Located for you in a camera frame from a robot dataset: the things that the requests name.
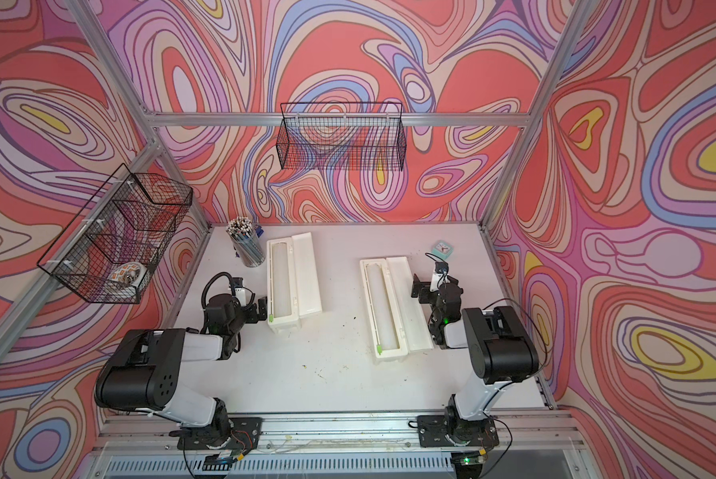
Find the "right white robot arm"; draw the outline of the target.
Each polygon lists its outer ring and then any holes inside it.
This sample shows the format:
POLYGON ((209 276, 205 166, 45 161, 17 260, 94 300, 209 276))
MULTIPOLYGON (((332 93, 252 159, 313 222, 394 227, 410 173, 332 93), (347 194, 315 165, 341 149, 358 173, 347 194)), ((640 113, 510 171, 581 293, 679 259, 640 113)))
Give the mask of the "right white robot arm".
POLYGON ((415 420, 423 448, 475 447, 499 444, 491 409, 507 388, 539 372, 539 353, 513 307, 462 307, 464 290, 457 279, 421 281, 413 277, 411 297, 430 305, 427 329, 433 343, 451 349, 446 329, 463 327, 462 348, 469 354, 472 374, 439 415, 415 420))

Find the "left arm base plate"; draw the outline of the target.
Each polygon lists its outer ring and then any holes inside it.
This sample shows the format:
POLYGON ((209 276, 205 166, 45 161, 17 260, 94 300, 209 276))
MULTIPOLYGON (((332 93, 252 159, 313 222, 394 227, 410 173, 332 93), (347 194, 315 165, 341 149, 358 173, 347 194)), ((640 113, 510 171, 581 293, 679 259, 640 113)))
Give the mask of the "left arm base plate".
POLYGON ((170 436, 178 439, 180 450, 248 453, 258 447, 262 422, 257 416, 228 417, 200 428, 181 428, 172 431, 170 436))

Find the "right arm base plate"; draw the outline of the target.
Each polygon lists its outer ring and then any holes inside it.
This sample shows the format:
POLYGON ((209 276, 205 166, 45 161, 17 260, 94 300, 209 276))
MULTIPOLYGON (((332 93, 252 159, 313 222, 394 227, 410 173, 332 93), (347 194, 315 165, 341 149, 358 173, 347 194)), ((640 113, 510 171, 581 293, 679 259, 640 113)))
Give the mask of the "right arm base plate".
POLYGON ((492 417, 471 421, 451 414, 419 415, 415 423, 423 448, 480 447, 491 450, 500 445, 492 417))

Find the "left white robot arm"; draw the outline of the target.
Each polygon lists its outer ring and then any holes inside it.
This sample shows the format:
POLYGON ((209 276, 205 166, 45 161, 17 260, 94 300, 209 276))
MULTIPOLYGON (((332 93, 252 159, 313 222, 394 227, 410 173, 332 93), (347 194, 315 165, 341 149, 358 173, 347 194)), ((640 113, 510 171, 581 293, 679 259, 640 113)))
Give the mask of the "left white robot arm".
POLYGON ((267 298, 222 293, 202 299, 200 329, 132 329, 99 374, 100 408, 146 413, 176 423, 170 433, 182 451, 231 450, 258 445, 260 419, 232 419, 225 402, 192 389, 180 376, 188 363, 228 361, 241 351, 240 331, 267 319, 267 298))

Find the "cream wrap dispenser with label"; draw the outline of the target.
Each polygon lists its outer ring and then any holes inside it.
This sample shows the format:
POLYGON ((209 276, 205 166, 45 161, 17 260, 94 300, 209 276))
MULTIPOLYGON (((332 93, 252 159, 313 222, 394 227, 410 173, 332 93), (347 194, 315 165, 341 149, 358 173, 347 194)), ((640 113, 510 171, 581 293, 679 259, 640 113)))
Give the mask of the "cream wrap dispenser with label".
POLYGON ((274 333, 299 329, 323 313, 311 233, 270 239, 267 249, 267 325, 274 333))

